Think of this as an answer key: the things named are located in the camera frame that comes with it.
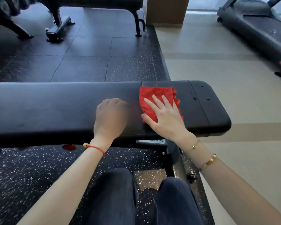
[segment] red oval object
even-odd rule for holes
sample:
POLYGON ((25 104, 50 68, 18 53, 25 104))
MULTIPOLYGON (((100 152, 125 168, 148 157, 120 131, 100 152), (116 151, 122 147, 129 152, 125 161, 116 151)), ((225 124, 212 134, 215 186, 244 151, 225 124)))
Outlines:
POLYGON ((75 145, 64 145, 63 149, 67 150, 67 151, 74 151, 74 150, 76 150, 76 146, 75 145))

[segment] forearm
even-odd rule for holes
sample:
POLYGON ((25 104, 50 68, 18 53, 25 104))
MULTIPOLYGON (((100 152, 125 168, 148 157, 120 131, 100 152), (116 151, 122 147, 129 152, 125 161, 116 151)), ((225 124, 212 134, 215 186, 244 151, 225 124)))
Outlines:
MULTIPOLYGON (((213 153, 202 143, 192 150, 196 142, 196 137, 189 133, 177 144, 197 167, 202 167, 213 153)), ((219 158, 201 173, 237 225, 281 225, 281 214, 277 209, 219 158)))
MULTIPOLYGON (((93 139, 91 145, 104 151, 109 147, 100 139, 93 139)), ((101 157, 101 151, 92 147, 86 149, 18 224, 69 224, 101 157)))

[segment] dark blue jeans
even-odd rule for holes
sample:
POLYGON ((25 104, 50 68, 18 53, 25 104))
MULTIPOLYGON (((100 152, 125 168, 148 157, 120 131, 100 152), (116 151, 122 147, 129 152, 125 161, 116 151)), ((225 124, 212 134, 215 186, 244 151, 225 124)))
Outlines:
MULTIPOLYGON (((123 168, 102 174, 88 202, 85 225, 135 224, 138 190, 132 174, 123 168)), ((191 189, 182 180, 163 180, 151 207, 152 225, 202 225, 191 189)))

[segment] blurred hand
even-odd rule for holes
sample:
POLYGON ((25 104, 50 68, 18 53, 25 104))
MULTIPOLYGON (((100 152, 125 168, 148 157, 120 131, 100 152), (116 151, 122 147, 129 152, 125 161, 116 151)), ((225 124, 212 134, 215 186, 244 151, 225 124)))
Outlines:
POLYGON ((127 124, 128 103, 120 99, 106 99, 97 106, 94 136, 109 146, 123 132, 127 124))
POLYGON ((174 101, 173 106, 171 106, 164 95, 162 96, 164 104, 155 95, 152 97, 156 105, 148 99, 145 99, 145 102, 154 110, 158 122, 154 122, 146 114, 142 114, 141 116, 158 135, 176 143, 181 137, 190 133, 185 128, 184 122, 174 101))

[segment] treadmill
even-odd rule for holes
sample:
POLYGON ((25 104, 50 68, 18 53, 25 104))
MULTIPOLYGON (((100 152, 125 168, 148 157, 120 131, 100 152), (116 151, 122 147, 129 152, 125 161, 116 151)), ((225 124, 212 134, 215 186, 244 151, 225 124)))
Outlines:
POLYGON ((272 8, 281 0, 228 0, 217 22, 240 34, 281 68, 281 16, 272 8))

